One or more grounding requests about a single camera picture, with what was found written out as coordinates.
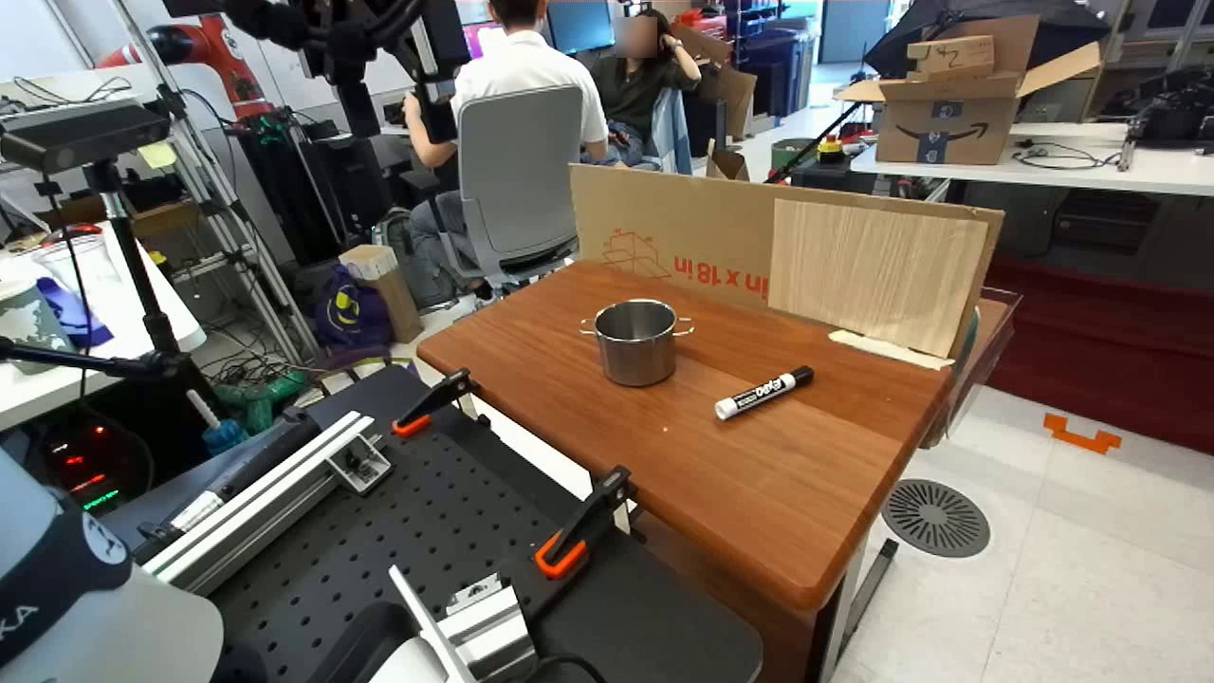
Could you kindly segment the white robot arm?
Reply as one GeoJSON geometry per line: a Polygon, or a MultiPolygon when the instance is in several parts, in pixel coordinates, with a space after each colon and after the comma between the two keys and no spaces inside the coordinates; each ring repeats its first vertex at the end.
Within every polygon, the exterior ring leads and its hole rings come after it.
{"type": "Polygon", "coordinates": [[[221,643],[211,600],[0,454],[0,683],[210,683],[221,643]]]}

